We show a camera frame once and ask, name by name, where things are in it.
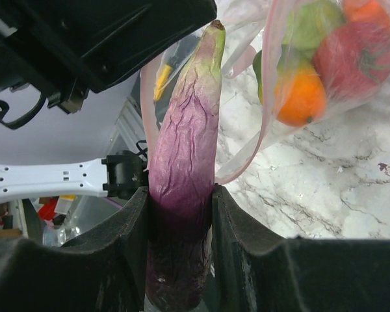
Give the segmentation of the long striped purple eggplant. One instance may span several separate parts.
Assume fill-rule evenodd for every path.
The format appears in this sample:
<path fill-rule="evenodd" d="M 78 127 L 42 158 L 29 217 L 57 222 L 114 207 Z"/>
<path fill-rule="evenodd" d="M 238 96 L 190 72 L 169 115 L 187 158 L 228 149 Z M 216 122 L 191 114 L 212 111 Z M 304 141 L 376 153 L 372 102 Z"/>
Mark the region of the long striped purple eggplant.
<path fill-rule="evenodd" d="M 225 41 L 212 21 L 179 74 L 151 156 L 146 296 L 160 311 L 193 310 L 207 281 Z"/>

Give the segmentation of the green toy mango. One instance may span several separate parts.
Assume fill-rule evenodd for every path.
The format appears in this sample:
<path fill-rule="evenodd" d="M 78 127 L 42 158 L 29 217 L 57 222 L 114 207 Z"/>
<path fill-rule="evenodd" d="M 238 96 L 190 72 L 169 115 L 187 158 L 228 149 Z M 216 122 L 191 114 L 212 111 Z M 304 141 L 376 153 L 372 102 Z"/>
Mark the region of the green toy mango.
<path fill-rule="evenodd" d="M 274 89 L 279 104 L 277 121 L 302 127 L 322 118 L 326 112 L 327 98 L 324 86 L 307 55 L 297 49 L 282 45 L 278 61 L 278 83 Z"/>

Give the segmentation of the clear zip top bag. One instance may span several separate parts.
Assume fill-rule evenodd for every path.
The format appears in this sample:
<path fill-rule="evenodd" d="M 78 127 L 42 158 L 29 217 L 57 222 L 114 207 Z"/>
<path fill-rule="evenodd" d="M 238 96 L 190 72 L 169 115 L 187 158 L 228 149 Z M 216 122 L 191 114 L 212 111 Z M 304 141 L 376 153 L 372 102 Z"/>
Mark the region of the clear zip top bag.
<path fill-rule="evenodd" d="M 390 102 L 390 1 L 220 1 L 141 73 L 148 170 L 224 184 L 258 151 Z"/>

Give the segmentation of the red toy bell pepper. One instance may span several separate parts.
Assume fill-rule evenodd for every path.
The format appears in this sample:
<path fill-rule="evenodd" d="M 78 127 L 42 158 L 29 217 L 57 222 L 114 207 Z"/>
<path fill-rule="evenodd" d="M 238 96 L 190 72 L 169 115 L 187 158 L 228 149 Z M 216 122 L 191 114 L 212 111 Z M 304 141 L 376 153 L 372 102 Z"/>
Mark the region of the red toy bell pepper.
<path fill-rule="evenodd" d="M 347 22 L 321 41 L 313 65 L 330 98 L 367 98 L 390 76 L 390 32 L 374 22 Z"/>

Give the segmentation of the green toy cabbage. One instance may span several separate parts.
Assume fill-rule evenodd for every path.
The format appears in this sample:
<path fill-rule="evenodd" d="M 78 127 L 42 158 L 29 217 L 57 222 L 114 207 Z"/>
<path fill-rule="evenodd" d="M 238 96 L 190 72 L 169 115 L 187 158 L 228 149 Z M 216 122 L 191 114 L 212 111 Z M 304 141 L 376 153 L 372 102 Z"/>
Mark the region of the green toy cabbage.
<path fill-rule="evenodd" d="M 283 45 L 305 51 L 316 49 L 334 29 L 345 23 L 345 16 L 337 3 L 315 1 L 289 12 Z"/>

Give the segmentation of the orange toy pumpkin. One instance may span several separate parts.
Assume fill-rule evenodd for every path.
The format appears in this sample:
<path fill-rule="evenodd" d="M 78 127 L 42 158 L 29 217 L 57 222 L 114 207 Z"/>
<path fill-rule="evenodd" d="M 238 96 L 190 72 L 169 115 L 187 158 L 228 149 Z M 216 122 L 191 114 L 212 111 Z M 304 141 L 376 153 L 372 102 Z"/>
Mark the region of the orange toy pumpkin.
<path fill-rule="evenodd" d="M 344 0 L 343 12 L 349 21 L 373 21 L 390 24 L 390 16 L 378 1 Z"/>

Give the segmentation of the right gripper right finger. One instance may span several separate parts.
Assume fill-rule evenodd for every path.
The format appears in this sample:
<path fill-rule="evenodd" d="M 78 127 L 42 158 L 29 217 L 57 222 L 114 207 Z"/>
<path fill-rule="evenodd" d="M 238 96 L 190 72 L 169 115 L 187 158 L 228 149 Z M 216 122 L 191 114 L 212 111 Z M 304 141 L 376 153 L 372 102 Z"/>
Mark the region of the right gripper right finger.
<path fill-rule="evenodd" d="M 286 239 L 223 186 L 212 204 L 220 311 L 390 311 L 390 240 Z"/>

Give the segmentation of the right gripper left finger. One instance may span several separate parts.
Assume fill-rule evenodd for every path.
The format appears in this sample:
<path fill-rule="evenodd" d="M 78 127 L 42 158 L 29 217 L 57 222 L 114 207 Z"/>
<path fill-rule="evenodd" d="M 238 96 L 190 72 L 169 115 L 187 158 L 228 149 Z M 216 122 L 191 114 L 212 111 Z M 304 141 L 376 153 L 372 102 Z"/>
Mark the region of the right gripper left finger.
<path fill-rule="evenodd" d="M 142 311 L 148 190 L 61 247 L 0 239 L 0 311 Z"/>

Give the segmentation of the aluminium frame rail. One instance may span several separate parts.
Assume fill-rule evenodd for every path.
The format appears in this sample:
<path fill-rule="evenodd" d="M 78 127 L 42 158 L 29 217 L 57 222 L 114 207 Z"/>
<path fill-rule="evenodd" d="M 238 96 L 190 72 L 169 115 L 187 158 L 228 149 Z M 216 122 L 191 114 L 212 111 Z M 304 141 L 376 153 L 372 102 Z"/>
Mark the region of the aluminium frame rail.
<path fill-rule="evenodd" d="M 137 142 L 146 139 L 139 112 L 137 102 L 129 97 L 112 128 L 105 150 L 106 155 L 114 155 L 123 150 L 130 150 L 133 153 L 139 152 Z"/>

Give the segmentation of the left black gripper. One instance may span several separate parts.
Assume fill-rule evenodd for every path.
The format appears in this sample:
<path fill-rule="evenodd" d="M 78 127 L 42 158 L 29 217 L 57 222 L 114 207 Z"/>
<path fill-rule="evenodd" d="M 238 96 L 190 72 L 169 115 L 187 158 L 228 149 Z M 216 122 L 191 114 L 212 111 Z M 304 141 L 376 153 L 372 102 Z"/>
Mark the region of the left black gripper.
<path fill-rule="evenodd" d="M 214 1 L 0 1 L 0 124 L 75 113 L 216 16 Z"/>

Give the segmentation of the black device at table edge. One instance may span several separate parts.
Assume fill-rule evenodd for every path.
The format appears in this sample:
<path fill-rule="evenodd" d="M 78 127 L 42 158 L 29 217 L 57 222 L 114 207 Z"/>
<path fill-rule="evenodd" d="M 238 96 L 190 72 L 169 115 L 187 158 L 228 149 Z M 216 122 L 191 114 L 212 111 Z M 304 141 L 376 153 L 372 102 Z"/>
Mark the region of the black device at table edge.
<path fill-rule="evenodd" d="M 200 38 L 201 33 L 194 32 L 179 40 L 164 52 L 161 65 L 156 74 L 153 96 L 155 106 L 169 102 L 178 75 L 194 52 Z"/>

